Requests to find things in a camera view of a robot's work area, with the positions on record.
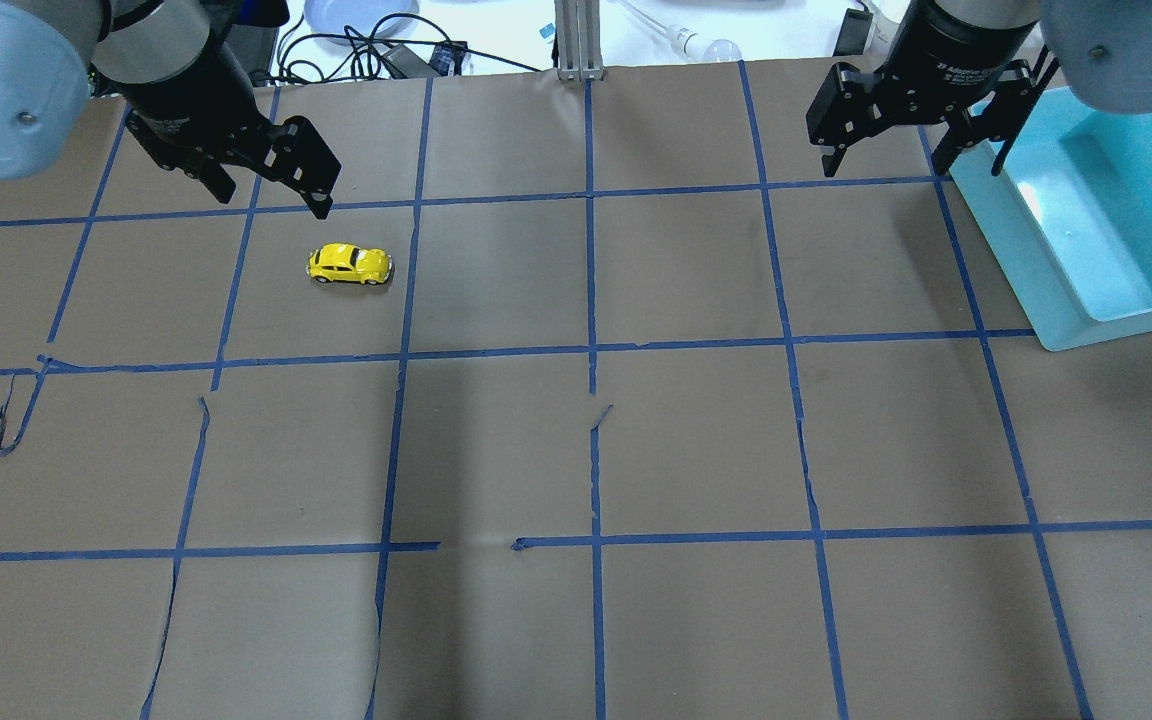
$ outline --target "metal post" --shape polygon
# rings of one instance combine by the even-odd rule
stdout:
[[[599,0],[554,0],[559,78],[602,79],[598,3]]]

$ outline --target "blue grid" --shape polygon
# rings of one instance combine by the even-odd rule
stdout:
[[[1032,338],[1033,332],[1029,329],[988,329],[984,324],[977,296],[972,287],[972,278],[968,272],[963,250],[958,244],[954,219],[946,200],[943,183],[950,179],[933,177],[931,174],[919,177],[893,177],[893,179],[820,179],[820,181],[801,182],[771,182],[765,169],[761,137],[759,135],[758,114],[755,109],[753,91],[751,91],[749,76],[744,63],[737,65],[742,91],[744,91],[746,109],[749,115],[750,132],[755,143],[755,159],[758,164],[758,183],[745,184],[719,184],[697,187],[666,187],[666,188],[631,188],[631,190],[596,190],[594,189],[594,120],[593,120],[593,85],[585,85],[585,154],[586,154],[586,182],[584,192],[573,194],[535,194],[535,195],[500,195],[500,196],[470,196],[456,197],[456,199],[425,200],[424,174],[426,151],[429,151],[429,119],[430,106],[433,101],[433,81],[426,81],[424,97],[424,114],[420,121],[420,152],[417,162],[417,181],[415,197],[411,200],[379,200],[379,202],[342,202],[336,210],[349,209],[411,209],[414,214],[414,230],[411,240],[410,258],[408,258],[407,295],[403,310],[403,334],[402,346],[397,354],[372,354],[372,355],[333,355],[333,356],[305,356],[305,357],[247,357],[245,359],[227,359],[225,357],[225,342],[228,340],[229,324],[233,317],[234,304],[237,301],[238,285],[241,285],[244,256],[247,256],[247,243],[250,238],[253,219],[257,214],[266,213],[301,213],[301,206],[274,206],[273,209],[259,209],[256,205],[257,196],[260,191],[260,180],[257,179],[252,190],[251,200],[247,209],[214,209],[202,211],[179,211],[179,213],[146,213],[146,214],[123,214],[123,215],[99,215],[100,200],[105,191],[106,182],[109,179],[109,170],[123,138],[123,129],[119,128],[113,147],[111,147],[108,160],[101,175],[96,197],[88,217],[83,218],[54,218],[54,219],[28,219],[28,220],[3,220],[0,228],[23,227],[23,225],[47,225],[47,223],[82,223],[83,234],[78,249],[74,255],[73,265],[65,282],[65,291],[61,295],[54,321],[51,325],[47,342],[55,340],[60,323],[63,320],[65,305],[67,305],[69,293],[73,290],[74,278],[77,276],[78,267],[88,237],[90,237],[93,223],[131,222],[132,220],[168,219],[168,218],[202,218],[223,215],[247,215],[243,238],[238,248],[236,268],[234,268],[230,285],[227,310],[225,310],[223,325],[221,325],[215,361],[211,363],[182,363],[166,365],[104,365],[82,366],[65,363],[60,359],[52,359],[50,356],[40,356],[40,367],[0,367],[0,377],[32,374],[36,379],[31,400],[26,407],[26,414],[20,422],[18,435],[26,432],[29,416],[31,416],[36,404],[38,393],[41,392],[46,374],[91,374],[91,373],[175,373],[189,372],[189,370],[211,370],[212,389],[219,387],[221,374],[228,367],[265,366],[265,365],[301,365],[301,364],[340,364],[340,363],[378,363],[378,361],[396,361],[397,392],[394,400],[394,416],[389,449],[389,465],[387,472],[387,488],[385,488],[385,503],[382,516],[381,540],[379,543],[340,543],[340,544],[303,544],[303,546],[262,546],[262,547],[192,547],[184,546],[188,535],[189,520],[192,515],[194,497],[197,490],[198,473],[204,458],[206,447],[206,430],[210,415],[206,404],[200,400],[202,416],[200,435],[191,478],[189,478],[187,495],[182,510],[182,520],[179,525],[179,537],[174,547],[168,548],[132,548],[132,550],[86,550],[86,551],[1,551],[0,562],[28,562],[28,561],[63,561],[63,560],[132,560],[132,559],[169,559],[173,561],[172,596],[175,594],[177,585],[180,562],[188,558],[252,558],[252,556],[291,556],[291,555],[357,555],[357,553],[376,553],[378,555],[378,577],[376,577],[376,615],[378,616],[378,632],[384,613],[385,585],[388,577],[388,561],[393,552],[433,552],[439,544],[435,541],[399,541],[392,540],[393,503],[394,491],[396,491],[397,479],[397,447],[402,437],[402,418],[404,404],[404,391],[408,364],[411,361],[435,361],[456,359],[457,357],[499,357],[521,355],[571,355],[585,354],[589,356],[589,381],[590,392],[596,392],[596,372],[598,372],[598,355],[600,353],[629,353],[629,351],[669,351],[685,350],[685,348],[710,348],[710,347],[760,347],[782,346],[786,351],[786,363],[788,382],[791,388],[791,400],[794,400],[795,430],[797,441],[799,441],[799,456],[803,460],[803,473],[805,479],[805,492],[809,505],[809,515],[812,520],[812,528],[809,530],[761,530],[761,532],[714,532],[714,533],[661,533],[661,535],[617,535],[604,536],[602,507],[600,505],[599,491],[599,427],[602,418],[611,411],[604,411],[602,418],[590,429],[590,464],[591,464],[591,533],[589,536],[570,537],[535,537],[518,538],[513,544],[513,550],[523,551],[529,548],[545,547],[590,547],[593,555],[593,630],[594,630],[594,694],[596,714],[602,719],[607,715],[607,697],[605,697],[605,659],[602,637],[602,547],[617,546],[617,544],[679,544],[679,543],[757,543],[757,541],[811,541],[814,545],[814,559],[817,559],[818,579],[820,584],[820,597],[823,598],[823,623],[826,630],[828,644],[833,684],[835,684],[835,696],[838,703],[838,715],[841,719],[849,717],[846,703],[846,680],[842,669],[842,659],[838,650],[838,624],[833,614],[832,592],[829,588],[827,541],[835,539],[879,539],[879,538],[925,538],[925,537],[970,537],[970,536],[1032,536],[1039,564],[1043,569],[1044,584],[1046,584],[1049,601],[1055,615],[1058,632],[1060,634],[1061,646],[1064,651],[1066,664],[1068,664],[1070,681],[1079,705],[1079,714],[1092,717],[1091,703],[1087,692],[1082,683],[1082,676],[1076,659],[1075,647],[1070,638],[1068,624],[1064,621],[1064,609],[1060,601],[1060,593],[1047,558],[1046,541],[1044,536],[1061,533],[1084,533],[1084,532],[1124,532],[1124,530],[1151,530],[1152,520],[1111,520],[1111,521],[1075,521],[1075,523],[1043,523],[1039,520],[1037,507],[1030,497],[1028,477],[1025,475],[1024,461],[1021,457],[1020,444],[1016,441],[1015,429],[1011,426],[1009,410],[1005,395],[1005,387],[998,370],[990,344],[992,338]],[[279,92],[274,93],[274,112],[276,113]],[[931,158],[927,136],[920,131],[924,154]],[[790,314],[786,305],[783,279],[781,278],[781,265],[778,260],[776,227],[772,215],[771,191],[791,190],[803,187],[841,187],[841,185],[867,185],[867,184],[896,184],[896,183],[930,183],[935,188],[938,202],[940,202],[946,229],[950,236],[952,251],[954,251],[961,281],[963,281],[970,309],[973,316],[972,331],[946,331],[946,332],[909,332],[909,333],[856,333],[856,334],[831,334],[831,336],[795,336],[793,332]],[[712,194],[712,192],[740,192],[759,191],[763,199],[764,222],[768,236],[768,252],[772,260],[773,283],[776,288],[776,305],[780,311],[782,336],[781,338],[736,338],[736,340],[702,340],[702,341],[666,341],[650,343],[599,343],[596,336],[594,318],[594,209],[596,200],[602,197],[626,197],[626,196],[650,196],[650,195],[685,195],[685,194]],[[586,260],[588,260],[588,304],[589,304],[589,341],[584,346],[547,346],[547,347],[506,347],[488,348],[488,350],[457,350],[457,351],[427,351],[412,353],[410,350],[412,302],[416,281],[417,251],[419,251],[420,233],[420,210],[424,205],[470,205],[488,204],[490,202],[518,202],[518,200],[566,200],[584,199],[586,202]],[[810,343],[851,343],[851,342],[902,342],[902,341],[929,341],[929,340],[977,340],[982,348],[984,361],[988,370],[993,392],[998,404],[998,412],[1005,425],[1007,442],[1014,462],[1016,479],[1018,479],[1021,498],[1023,498],[1028,522],[1023,524],[995,524],[995,525],[952,525],[952,526],[888,526],[888,528],[852,528],[852,529],[828,529],[820,523],[820,514],[814,502],[812,488],[812,475],[809,468],[809,454],[806,439],[804,437],[803,400],[801,400],[799,378],[797,377],[797,359],[795,348]],[[150,714],[152,706],[152,694],[150,688],[145,707],[142,708],[142,717]],[[376,710],[376,679],[372,679],[372,694],[369,702],[366,718],[370,720]]]

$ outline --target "yellow toy car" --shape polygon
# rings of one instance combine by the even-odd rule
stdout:
[[[305,274],[320,283],[387,283],[394,274],[394,259],[384,250],[332,242],[310,255]]]

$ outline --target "light blue tray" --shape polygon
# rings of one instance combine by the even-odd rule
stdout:
[[[965,152],[954,181],[1047,350],[1152,331],[1152,113],[1047,91],[1007,156]]]

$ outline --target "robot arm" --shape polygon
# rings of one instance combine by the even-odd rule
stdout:
[[[88,61],[132,106],[160,168],[229,202],[237,165],[332,209],[340,162],[310,120],[273,124],[198,0],[0,0],[0,179],[51,165],[88,98]]]
[[[1014,58],[1039,22],[1051,51],[1030,68]],[[1006,143],[998,174],[1056,68],[1093,108],[1152,111],[1152,1],[911,0],[882,67],[833,65],[806,114],[809,138],[833,177],[856,142],[893,126],[947,123],[935,173],[993,141]]]

